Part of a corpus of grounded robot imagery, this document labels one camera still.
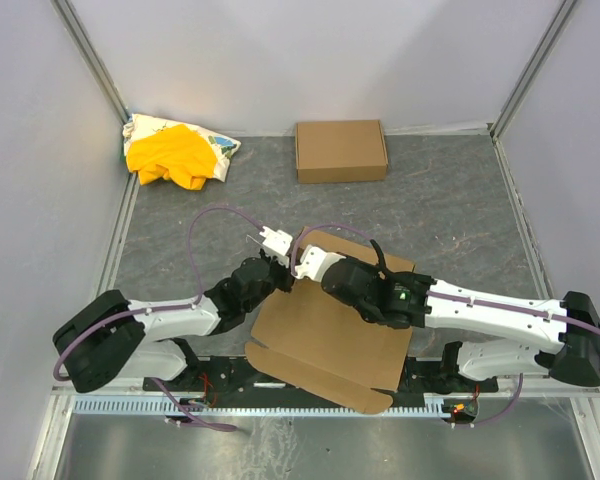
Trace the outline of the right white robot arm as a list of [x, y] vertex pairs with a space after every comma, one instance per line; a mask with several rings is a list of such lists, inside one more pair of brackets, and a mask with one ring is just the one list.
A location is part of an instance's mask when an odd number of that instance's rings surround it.
[[322, 290], [369, 323], [392, 329], [462, 329], [491, 336], [445, 349], [442, 372], [473, 381], [546, 374], [574, 386], [600, 386], [600, 318], [591, 298], [561, 300], [486, 294], [413, 272], [392, 272], [335, 256], [311, 275]]

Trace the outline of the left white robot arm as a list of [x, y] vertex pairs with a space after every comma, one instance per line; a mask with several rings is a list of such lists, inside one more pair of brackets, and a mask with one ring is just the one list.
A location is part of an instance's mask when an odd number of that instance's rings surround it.
[[274, 291], [289, 292], [294, 283], [289, 263], [288, 257], [260, 251], [190, 299], [141, 302], [118, 289], [106, 291], [52, 336], [59, 355], [53, 377], [71, 382], [79, 393], [116, 378], [171, 381], [197, 362], [184, 339], [227, 333]]

